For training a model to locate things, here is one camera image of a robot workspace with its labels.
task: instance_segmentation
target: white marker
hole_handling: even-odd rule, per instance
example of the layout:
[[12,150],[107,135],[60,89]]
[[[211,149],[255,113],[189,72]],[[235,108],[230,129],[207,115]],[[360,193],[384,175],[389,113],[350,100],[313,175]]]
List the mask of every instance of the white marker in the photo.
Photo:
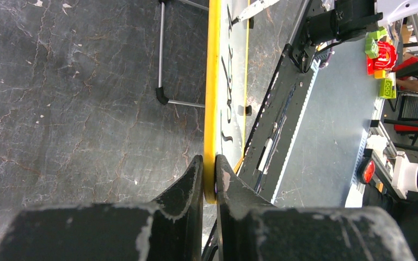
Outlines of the white marker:
[[231,24],[235,24],[237,22],[242,22],[244,20],[247,20],[254,15],[260,13],[270,5],[273,5],[280,0],[257,0],[253,4],[249,5],[248,7],[244,8],[244,10],[236,16],[236,18],[231,22]]

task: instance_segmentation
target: yellow toy block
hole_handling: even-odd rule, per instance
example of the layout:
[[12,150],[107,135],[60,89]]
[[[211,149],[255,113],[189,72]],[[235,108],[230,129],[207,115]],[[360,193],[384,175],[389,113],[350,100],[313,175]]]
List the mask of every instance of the yellow toy block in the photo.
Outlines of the yellow toy block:
[[376,79],[385,79],[386,72],[385,70],[374,71],[374,78]]

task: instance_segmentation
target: green toy block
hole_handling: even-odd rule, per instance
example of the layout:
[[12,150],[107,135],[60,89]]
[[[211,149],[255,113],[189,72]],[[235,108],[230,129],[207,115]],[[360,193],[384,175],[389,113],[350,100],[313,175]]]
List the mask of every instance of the green toy block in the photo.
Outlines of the green toy block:
[[382,38],[382,36],[384,35],[387,35],[387,30],[381,26],[377,31],[369,33],[368,37],[376,41],[379,41],[379,39]]
[[396,98],[396,89],[394,89],[394,82],[391,79],[382,79],[380,81],[379,97],[384,99]]
[[366,38],[365,53],[371,59],[379,57],[379,46],[374,39]]

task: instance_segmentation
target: gray marble floor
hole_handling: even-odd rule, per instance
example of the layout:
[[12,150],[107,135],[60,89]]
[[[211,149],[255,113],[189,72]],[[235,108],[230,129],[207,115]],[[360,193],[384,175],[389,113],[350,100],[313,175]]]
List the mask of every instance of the gray marble floor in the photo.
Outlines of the gray marble floor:
[[[295,2],[250,33],[255,112]],[[159,19],[157,1],[0,0],[0,238],[34,204],[149,201],[202,153],[204,111],[155,99]],[[165,27],[165,91],[203,103],[207,13],[174,1]]]

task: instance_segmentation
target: metal stand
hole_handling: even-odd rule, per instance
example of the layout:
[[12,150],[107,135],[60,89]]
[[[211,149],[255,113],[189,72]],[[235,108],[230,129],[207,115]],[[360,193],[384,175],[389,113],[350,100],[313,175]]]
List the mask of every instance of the metal stand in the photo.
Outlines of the metal stand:
[[[188,0],[179,0],[182,3],[189,4],[193,7],[209,11],[209,8],[204,7],[200,4],[196,4],[190,2]],[[166,105],[168,103],[177,104],[177,105],[185,105],[185,106],[192,106],[192,107],[199,107],[204,108],[204,104],[197,104],[192,102],[181,102],[176,100],[170,100],[168,97],[164,95],[164,87],[163,87],[163,45],[164,45],[164,13],[165,13],[165,2],[161,2],[161,28],[159,31],[159,69],[158,69],[158,87],[156,88],[156,98],[162,105]]]

